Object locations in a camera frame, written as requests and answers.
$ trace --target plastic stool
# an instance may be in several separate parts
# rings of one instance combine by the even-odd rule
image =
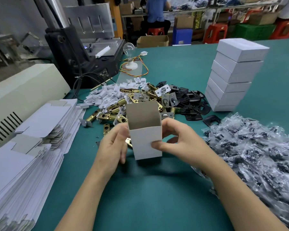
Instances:
[[[218,43],[220,39],[225,39],[227,34],[227,24],[216,23],[209,25],[204,36],[203,43],[215,44]]]
[[[276,28],[270,36],[270,40],[289,38],[289,20],[279,20],[276,22]]]
[[[262,12],[262,10],[261,10],[261,9],[257,9],[257,10],[252,9],[252,10],[247,11],[247,13],[246,13],[246,15],[245,15],[245,17],[244,17],[243,23],[247,23],[247,18],[248,18],[252,13],[259,13],[259,12]]]
[[[192,42],[193,29],[173,28],[172,45],[189,45]]]
[[[148,30],[148,36],[160,36],[165,35],[164,28],[149,28]]]

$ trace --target red stool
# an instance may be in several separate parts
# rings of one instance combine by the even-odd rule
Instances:
[[[215,44],[218,43],[220,39],[225,39],[227,34],[227,24],[216,23],[209,25],[204,36],[203,43]]]
[[[252,10],[247,11],[247,13],[246,13],[246,15],[244,17],[243,23],[247,23],[247,17],[249,17],[252,13],[259,13],[259,12],[262,12],[262,10],[260,10],[260,9],[252,9]]]
[[[270,36],[270,40],[289,38],[289,20],[279,20],[276,22],[276,28]]]
[[[165,35],[164,28],[149,28],[148,30],[148,36],[160,36]]]

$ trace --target yellow wire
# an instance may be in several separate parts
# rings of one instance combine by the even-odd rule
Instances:
[[[140,55],[138,55],[137,57],[134,57],[134,58],[133,58],[133,61],[135,61],[137,58],[140,59],[140,61],[142,62],[142,64],[143,64],[143,65],[145,66],[145,68],[147,69],[147,72],[146,72],[146,73],[141,74],[141,75],[132,75],[132,74],[130,74],[130,73],[127,73],[127,72],[124,71],[124,70],[131,70],[131,69],[125,69],[125,68],[123,68],[122,66],[123,66],[124,64],[127,64],[128,62],[122,63],[121,66],[120,66],[120,70],[119,70],[119,71],[124,72],[124,73],[126,73],[126,74],[128,74],[128,75],[130,75],[130,76],[133,76],[133,77],[140,77],[140,76],[147,75],[147,74],[149,73],[149,69],[148,69],[147,66],[144,64],[144,62],[142,61],[142,59],[140,58]]]

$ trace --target workbench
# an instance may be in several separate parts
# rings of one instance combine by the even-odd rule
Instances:
[[[256,75],[236,111],[266,125],[271,122],[289,134],[289,39],[259,42],[270,47],[261,71]],[[217,44],[137,49],[148,51],[143,61],[149,69],[147,81],[167,81],[190,90],[205,91]],[[89,90],[81,90],[84,98]],[[87,109],[87,118],[97,107]],[[225,117],[228,112],[213,113]],[[187,123],[199,135],[202,121]],[[96,141],[103,125],[81,126],[51,188],[34,231],[54,230],[94,161]],[[159,164],[139,166],[132,150],[127,165],[118,166],[98,206],[94,230],[233,230],[219,199],[209,192],[210,184],[176,157],[163,153]]]

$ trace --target white machine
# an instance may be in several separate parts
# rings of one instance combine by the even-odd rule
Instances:
[[[54,64],[35,64],[0,82],[0,147],[24,120],[49,100],[70,91]]]

